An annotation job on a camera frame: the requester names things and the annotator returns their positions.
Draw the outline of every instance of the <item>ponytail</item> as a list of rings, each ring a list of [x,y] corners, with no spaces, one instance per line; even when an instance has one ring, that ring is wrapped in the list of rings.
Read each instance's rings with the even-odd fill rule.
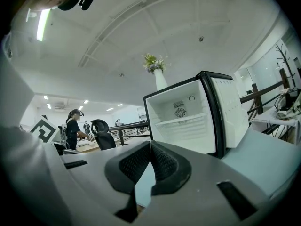
[[[72,117],[72,115],[71,115],[72,113],[71,112],[69,112],[69,114],[68,114],[68,118],[67,118],[67,120],[66,120],[66,124],[67,124],[67,122],[68,122],[68,120]]]

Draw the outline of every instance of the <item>mini refrigerator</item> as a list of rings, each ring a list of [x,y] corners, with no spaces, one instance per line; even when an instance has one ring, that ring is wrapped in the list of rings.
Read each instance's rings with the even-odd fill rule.
[[[222,158],[249,123],[231,76],[201,71],[143,97],[151,139]]]

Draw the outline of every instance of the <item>person wearing black shirt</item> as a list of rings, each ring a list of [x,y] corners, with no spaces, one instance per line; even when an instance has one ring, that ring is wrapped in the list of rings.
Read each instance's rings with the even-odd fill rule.
[[[79,126],[76,122],[79,118],[80,118],[80,111],[78,109],[74,109],[73,111],[69,112],[68,118],[66,120],[67,142],[69,144],[69,148],[72,150],[76,150],[77,134],[80,137],[86,137],[88,138],[88,140],[90,140],[90,136],[80,131],[79,129]]]

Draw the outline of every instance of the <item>black hair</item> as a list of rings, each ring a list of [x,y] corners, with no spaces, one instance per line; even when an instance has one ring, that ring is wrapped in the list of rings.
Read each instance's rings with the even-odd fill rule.
[[[78,109],[74,109],[73,111],[70,111],[68,114],[68,118],[66,120],[66,124],[68,122],[68,120],[74,115],[74,114],[80,114],[80,111]]]

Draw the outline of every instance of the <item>black shirt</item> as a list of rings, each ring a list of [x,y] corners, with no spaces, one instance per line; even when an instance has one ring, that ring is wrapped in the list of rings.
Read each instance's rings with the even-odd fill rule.
[[[76,120],[70,120],[67,123],[66,135],[68,140],[76,142],[77,141],[77,132],[80,131],[79,126]]]

